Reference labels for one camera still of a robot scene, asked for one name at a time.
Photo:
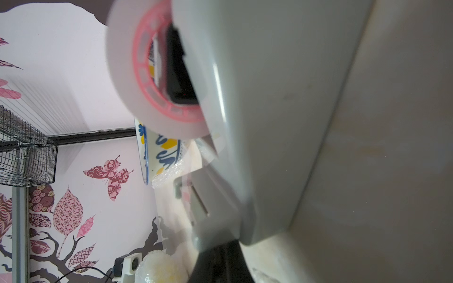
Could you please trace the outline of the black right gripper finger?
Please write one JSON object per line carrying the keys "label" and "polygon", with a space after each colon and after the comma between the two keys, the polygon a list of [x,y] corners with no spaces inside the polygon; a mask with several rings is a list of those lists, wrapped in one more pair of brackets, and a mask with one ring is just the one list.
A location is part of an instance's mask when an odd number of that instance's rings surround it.
{"label": "black right gripper finger", "polygon": [[188,283],[254,283],[238,240],[198,255]]}

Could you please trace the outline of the bubble wrap sheet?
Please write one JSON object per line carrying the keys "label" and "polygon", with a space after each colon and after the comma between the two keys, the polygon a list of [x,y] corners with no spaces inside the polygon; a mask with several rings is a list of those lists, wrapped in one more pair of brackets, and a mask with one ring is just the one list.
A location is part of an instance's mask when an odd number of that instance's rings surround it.
{"label": "bubble wrap sheet", "polygon": [[187,283],[188,273],[183,266],[164,251],[152,251],[139,264],[136,283]]}

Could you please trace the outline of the pink tape roll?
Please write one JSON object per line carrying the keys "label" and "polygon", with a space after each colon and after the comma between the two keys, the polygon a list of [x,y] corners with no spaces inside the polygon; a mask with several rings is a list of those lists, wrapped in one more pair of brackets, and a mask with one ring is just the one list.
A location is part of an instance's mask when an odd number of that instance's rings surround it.
{"label": "pink tape roll", "polygon": [[209,130],[201,107],[171,101],[166,89],[170,1],[114,1],[107,17],[110,77],[127,109],[149,131],[196,139]]}

